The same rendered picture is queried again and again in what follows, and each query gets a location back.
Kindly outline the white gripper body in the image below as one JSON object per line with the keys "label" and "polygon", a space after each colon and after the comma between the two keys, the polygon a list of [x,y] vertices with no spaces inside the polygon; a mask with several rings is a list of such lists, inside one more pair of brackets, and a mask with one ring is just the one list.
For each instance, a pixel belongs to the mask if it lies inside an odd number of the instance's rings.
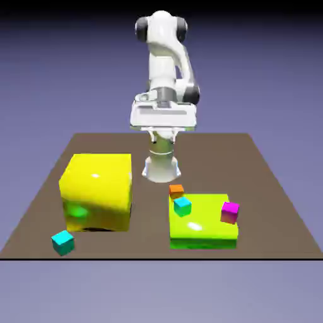
{"label": "white gripper body", "polygon": [[130,125],[136,128],[179,128],[191,129],[197,125],[197,108],[191,103],[169,102],[159,107],[157,101],[134,102]]}

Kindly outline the small orange cube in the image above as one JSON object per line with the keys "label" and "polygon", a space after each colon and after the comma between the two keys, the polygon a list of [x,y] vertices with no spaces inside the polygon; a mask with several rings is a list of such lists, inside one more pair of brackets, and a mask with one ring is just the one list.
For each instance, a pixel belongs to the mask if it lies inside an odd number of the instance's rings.
{"label": "small orange cube", "polygon": [[169,196],[171,199],[177,199],[184,195],[184,187],[181,184],[169,185]]}

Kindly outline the small cyan cube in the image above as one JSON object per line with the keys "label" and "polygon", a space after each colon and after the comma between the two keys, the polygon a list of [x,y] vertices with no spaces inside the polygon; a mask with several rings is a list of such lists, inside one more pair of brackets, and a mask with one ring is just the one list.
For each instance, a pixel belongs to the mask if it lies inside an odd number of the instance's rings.
{"label": "small cyan cube", "polygon": [[180,217],[187,216],[192,211],[192,203],[185,196],[174,199],[173,208]]}
{"label": "small cyan cube", "polygon": [[74,249],[74,237],[67,230],[51,236],[51,240],[54,250],[60,256],[64,256]]}

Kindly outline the small magenta cube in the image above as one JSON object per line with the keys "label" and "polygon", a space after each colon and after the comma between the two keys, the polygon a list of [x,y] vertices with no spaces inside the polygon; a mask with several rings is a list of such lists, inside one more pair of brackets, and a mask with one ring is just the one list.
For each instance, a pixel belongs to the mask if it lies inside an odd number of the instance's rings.
{"label": "small magenta cube", "polygon": [[239,209],[240,205],[238,203],[224,202],[221,208],[220,221],[231,225],[236,224]]}

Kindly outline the large yellow box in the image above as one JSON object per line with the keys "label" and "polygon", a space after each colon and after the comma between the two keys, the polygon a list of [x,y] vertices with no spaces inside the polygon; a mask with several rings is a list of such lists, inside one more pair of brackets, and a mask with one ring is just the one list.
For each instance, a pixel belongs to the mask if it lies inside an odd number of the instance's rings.
{"label": "large yellow box", "polygon": [[129,153],[76,153],[59,190],[69,232],[126,232],[132,206],[132,160]]}

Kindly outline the large lime green box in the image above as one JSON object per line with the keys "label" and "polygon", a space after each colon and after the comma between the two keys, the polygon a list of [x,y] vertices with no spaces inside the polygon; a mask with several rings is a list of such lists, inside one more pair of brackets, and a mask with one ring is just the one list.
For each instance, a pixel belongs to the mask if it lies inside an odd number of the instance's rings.
{"label": "large lime green box", "polygon": [[229,202],[227,194],[198,193],[184,195],[192,203],[189,215],[180,217],[168,200],[170,248],[234,249],[238,241],[238,225],[220,221],[221,208]]}

